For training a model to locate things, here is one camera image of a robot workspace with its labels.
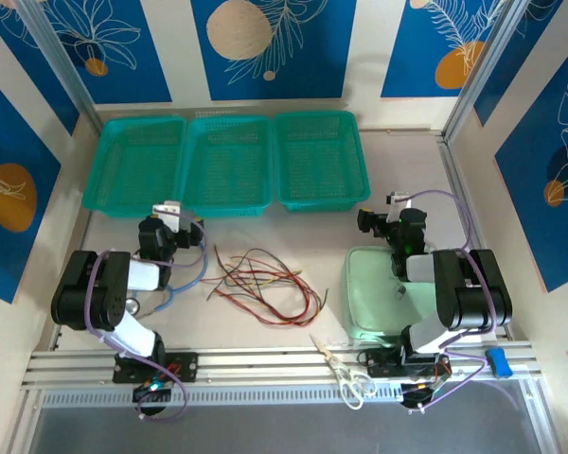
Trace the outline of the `mint green zip pouch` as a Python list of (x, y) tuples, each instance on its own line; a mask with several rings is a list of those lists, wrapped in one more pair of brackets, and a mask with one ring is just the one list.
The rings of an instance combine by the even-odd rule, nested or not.
[(341, 271), (343, 327), (357, 341), (384, 345), (436, 310), (435, 285), (405, 283), (392, 272), (391, 253), (362, 246), (348, 251)]

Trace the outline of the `blue stethoscope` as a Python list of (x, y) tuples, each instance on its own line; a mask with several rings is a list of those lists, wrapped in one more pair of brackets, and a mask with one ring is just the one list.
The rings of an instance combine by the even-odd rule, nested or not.
[(127, 298), (126, 303), (125, 303), (125, 308), (127, 310), (127, 312), (131, 315), (133, 315), (137, 320), (141, 320), (143, 318), (149, 317), (150, 315), (152, 315), (153, 313), (156, 312), (161, 312), (166, 310), (167, 308), (169, 308), (175, 297), (181, 293), (184, 293), (192, 288), (194, 288), (196, 285), (198, 285), (202, 279), (204, 278), (206, 272), (207, 272), (207, 268), (208, 268), (208, 255), (207, 255), (207, 245), (206, 245), (207, 241), (203, 240), (200, 242), (200, 249), (202, 251), (201, 254), (201, 258), (203, 260), (203, 267), (201, 268), (200, 272), (198, 273), (198, 275), (192, 279), (190, 282), (178, 287), (178, 288), (173, 288), (172, 286), (167, 286), (167, 291), (168, 291), (168, 298), (165, 302), (163, 302), (162, 304), (156, 306), (155, 308), (151, 309), (148, 313), (143, 314), (143, 315), (139, 315), (139, 311), (140, 311), (140, 303), (138, 302), (138, 300), (136, 299), (136, 294), (137, 294), (137, 290), (134, 290), (132, 295), (130, 297)]

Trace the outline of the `teal plastic mesh basket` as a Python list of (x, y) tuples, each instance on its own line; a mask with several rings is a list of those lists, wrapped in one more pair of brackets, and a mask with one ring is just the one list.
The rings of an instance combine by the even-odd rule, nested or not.
[(347, 111), (275, 117), (278, 201), (290, 212), (348, 211), (370, 196), (356, 116)]
[(273, 202), (273, 128), (262, 115), (196, 118), (187, 127), (183, 207), (202, 218), (258, 217)]
[(181, 185), (187, 122), (180, 116), (122, 117), (105, 123), (82, 206), (113, 218), (146, 216)]

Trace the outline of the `black controller board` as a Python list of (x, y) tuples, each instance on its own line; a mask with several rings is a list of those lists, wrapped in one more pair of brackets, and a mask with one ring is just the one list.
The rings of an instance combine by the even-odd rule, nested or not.
[(424, 414), (427, 409), (433, 407), (450, 393), (443, 392), (445, 382), (423, 382), (417, 384), (401, 385), (401, 405), (409, 414)]
[(170, 397), (170, 385), (159, 380), (145, 382), (133, 390), (133, 402), (135, 404), (169, 402)]

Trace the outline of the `blue plastic clip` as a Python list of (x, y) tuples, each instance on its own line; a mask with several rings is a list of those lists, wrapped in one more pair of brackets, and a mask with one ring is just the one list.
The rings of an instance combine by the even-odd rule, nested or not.
[(502, 379), (510, 378), (513, 376), (513, 371), (508, 364), (506, 352), (503, 348), (489, 348), (485, 352), (485, 356), (488, 361), (491, 373), (495, 378)]

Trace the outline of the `grey metal panel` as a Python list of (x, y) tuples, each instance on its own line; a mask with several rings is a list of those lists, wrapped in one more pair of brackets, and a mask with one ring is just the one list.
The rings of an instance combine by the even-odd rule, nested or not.
[(395, 406), (199, 407), (164, 425), (125, 409), (54, 409), (30, 454), (541, 454), (511, 410), (410, 415)]

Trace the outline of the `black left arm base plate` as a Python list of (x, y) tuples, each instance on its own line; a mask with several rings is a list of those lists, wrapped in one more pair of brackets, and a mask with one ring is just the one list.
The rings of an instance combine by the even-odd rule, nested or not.
[[(191, 383), (196, 380), (198, 372), (198, 354), (195, 352), (187, 353), (165, 353), (158, 363), (168, 369), (184, 383)], [(170, 381), (164, 373), (157, 371), (150, 365), (132, 358), (121, 358), (115, 356), (115, 367), (113, 371), (113, 382), (115, 384), (136, 384), (151, 381), (152, 379)]]

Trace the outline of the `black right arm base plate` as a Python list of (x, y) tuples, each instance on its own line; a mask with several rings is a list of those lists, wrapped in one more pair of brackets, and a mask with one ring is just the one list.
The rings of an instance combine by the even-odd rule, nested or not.
[(386, 348), (366, 349), (363, 354), (371, 377), (438, 379), (452, 374), (449, 358), (440, 354), (406, 354)]

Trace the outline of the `white handled scissors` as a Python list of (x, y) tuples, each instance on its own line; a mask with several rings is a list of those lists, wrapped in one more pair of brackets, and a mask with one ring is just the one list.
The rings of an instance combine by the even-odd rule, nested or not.
[(339, 386), (339, 394), (351, 410), (359, 410), (367, 397), (376, 395), (378, 387), (367, 373), (347, 366), (315, 336), (310, 335), (310, 339), (334, 373)]

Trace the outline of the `aluminium front rail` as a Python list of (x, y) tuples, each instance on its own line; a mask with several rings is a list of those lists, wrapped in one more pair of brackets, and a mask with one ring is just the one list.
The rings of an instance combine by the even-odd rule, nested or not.
[[(461, 344), (452, 353), (482, 356), (490, 343)], [(512, 378), (542, 378), (541, 366), (529, 342), (504, 342), (506, 358), (513, 371)], [(362, 348), (335, 348), (333, 353), (344, 363), (356, 366)], [(294, 347), (289, 350), (260, 349), (199, 349), (196, 384), (209, 386), (299, 385), (332, 382), (334, 375), (324, 357), (315, 347)], [(477, 370), (479, 360), (451, 359), (453, 381)], [(113, 387), (115, 355), (107, 350), (34, 352), (24, 373), (23, 390), (74, 389), (77, 387)]]

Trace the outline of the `aluminium corner post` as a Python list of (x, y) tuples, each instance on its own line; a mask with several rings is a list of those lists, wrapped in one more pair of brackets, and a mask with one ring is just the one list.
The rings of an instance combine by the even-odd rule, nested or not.
[(56, 31), (44, 14), (42, 6), (36, 0), (13, 0), (13, 2), (63, 89), (95, 132), (100, 134), (104, 124), (96, 111), (95, 103)]
[(496, 63), (520, 23), (530, 0), (505, 0), (502, 11), (486, 40), (465, 86), (457, 98), (451, 115), (441, 131), (443, 142), (449, 145), (460, 132), (473, 104), (482, 92)]

